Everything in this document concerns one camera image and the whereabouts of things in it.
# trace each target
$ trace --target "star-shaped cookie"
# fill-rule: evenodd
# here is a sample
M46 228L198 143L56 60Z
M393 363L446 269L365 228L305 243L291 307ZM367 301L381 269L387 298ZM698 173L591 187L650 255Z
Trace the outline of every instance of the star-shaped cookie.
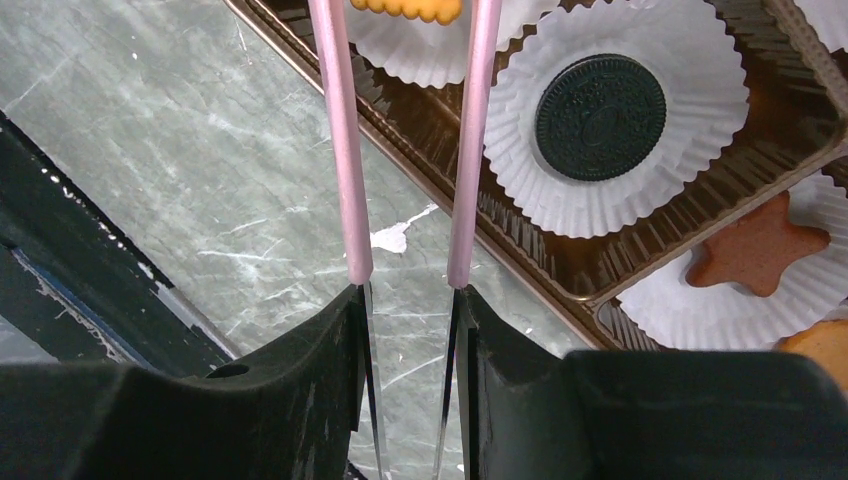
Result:
M707 239L686 281L693 287L736 282L768 297L792 263L829 244L826 231L789 221L789 192L783 192Z

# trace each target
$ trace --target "marble countertop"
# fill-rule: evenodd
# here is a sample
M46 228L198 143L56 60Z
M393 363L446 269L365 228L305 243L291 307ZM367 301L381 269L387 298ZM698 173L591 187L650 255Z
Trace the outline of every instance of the marble countertop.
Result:
M222 1L0 6L0 108L245 352L347 285L323 100ZM420 480L434 453L450 221L363 145L392 467ZM479 247L472 283L549 351L583 346ZM453 407L446 479L463 478ZM370 430L350 448L372 475Z

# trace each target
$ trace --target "chopstick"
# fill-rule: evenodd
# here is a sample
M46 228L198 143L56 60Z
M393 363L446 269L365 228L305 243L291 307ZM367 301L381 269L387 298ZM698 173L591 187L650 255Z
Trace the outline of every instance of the chopstick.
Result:
M448 254L448 284L454 288L451 304L450 326L445 352L445 376L442 389L441 416L436 441L436 458L433 480L438 480L442 470L445 433L450 410L453 381L454 354L458 318L457 291L468 286L471 273L471 255L477 223L477 192L480 184L480 166L483 159L483 133L492 86L498 23L502 0L476 0L471 17L471 41L468 49L468 67L462 93L462 115L459 135L459 162L456 193L451 221L450 252Z
M356 91L343 1L309 0L309 11L321 65L324 98L330 117L330 136L336 160L348 278L353 285L362 286L365 294L365 338L368 345L363 351L367 357L366 381L377 470L381 479L391 480L374 335L371 293L374 259L371 254L371 232L368 225L365 176L362 171L362 151L356 114Z

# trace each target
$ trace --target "oreo cookie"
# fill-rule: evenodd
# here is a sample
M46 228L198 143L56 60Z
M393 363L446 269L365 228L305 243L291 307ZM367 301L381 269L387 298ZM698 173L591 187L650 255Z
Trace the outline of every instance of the oreo cookie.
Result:
M665 119L665 95L648 69L622 55L596 55L572 64L545 89L536 144L566 177L609 180L642 163Z

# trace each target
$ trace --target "paper cup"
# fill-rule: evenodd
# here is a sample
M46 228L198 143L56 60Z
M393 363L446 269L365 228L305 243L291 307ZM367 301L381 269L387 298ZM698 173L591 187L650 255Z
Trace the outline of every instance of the paper cup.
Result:
M725 28L715 9L699 1L598 1L591 8L558 8L545 16L492 88L485 154L498 183L534 224L558 235L602 236L650 215L709 168L745 123L746 73ZM635 168L602 181L570 178L540 150L540 102L561 72L610 54L637 62L654 77L662 90L665 123L653 148L636 158L643 160ZM593 116L580 135L606 108L588 112ZM590 144L594 138L600 137L579 141ZM612 135L603 145L617 148L619 140Z
M767 350L826 318L848 295L848 199L821 173L789 194L792 223L827 230L830 245L790 265L773 295L689 286L689 251L620 294L622 310L660 344L687 350Z
M340 1L345 2L350 42L375 67L422 87L442 88L465 78L473 1L463 0L462 15L447 26L360 11L349 0ZM498 51L506 51L511 39L523 35L524 25L536 23L558 4L558 0L504 0Z
M848 51L848 0L795 0L831 53Z
M838 307L834 308L828 312L827 315L822 317L821 321L832 322L834 320L845 320L846 318L848 318L848 302L843 301Z

